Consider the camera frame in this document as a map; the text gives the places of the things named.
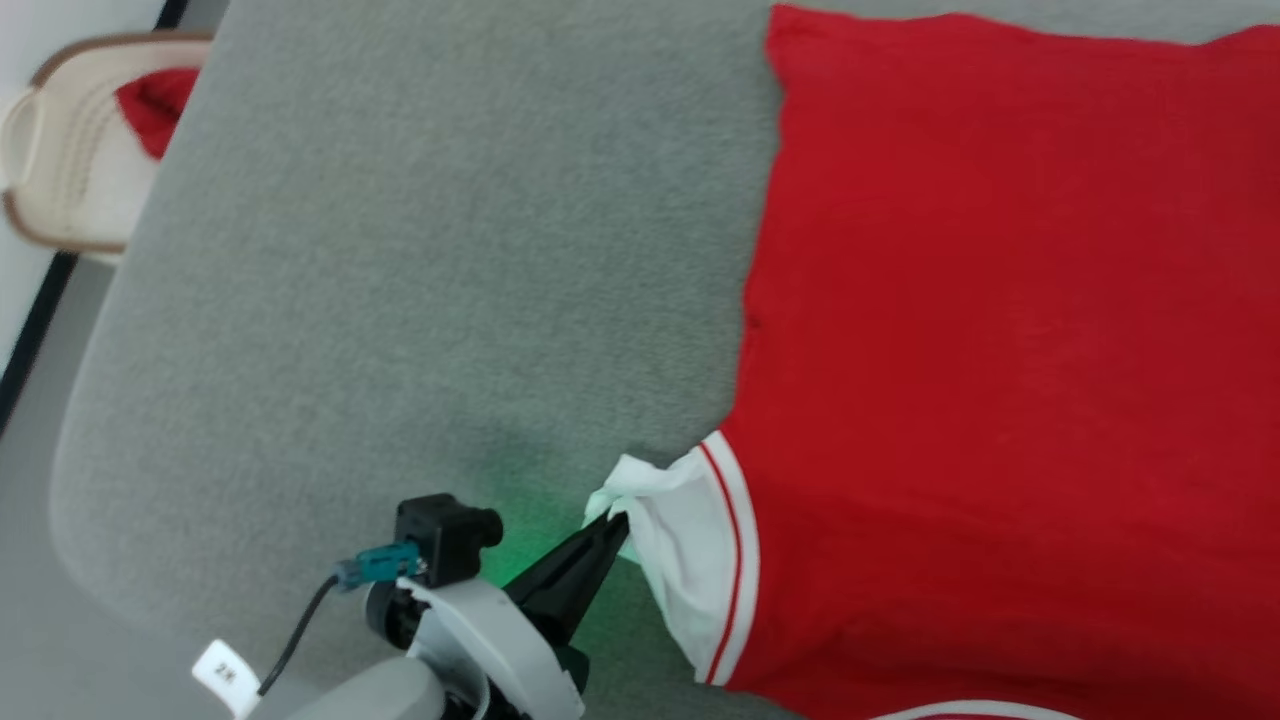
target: t-shirt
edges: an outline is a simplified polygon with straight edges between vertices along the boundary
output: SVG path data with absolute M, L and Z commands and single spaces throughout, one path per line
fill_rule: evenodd
M 590 514 L 814 719 L 1280 717 L 1280 29 L 778 6 L 735 406 Z

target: teal connector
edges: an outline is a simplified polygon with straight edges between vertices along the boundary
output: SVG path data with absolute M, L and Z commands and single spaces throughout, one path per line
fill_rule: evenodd
M 389 583 L 396 578 L 416 575 L 419 557 L 415 543 L 387 544 L 366 550 L 352 560 L 343 560 L 334 566 L 333 574 L 338 578 L 338 587 L 348 592 L 369 583 Z

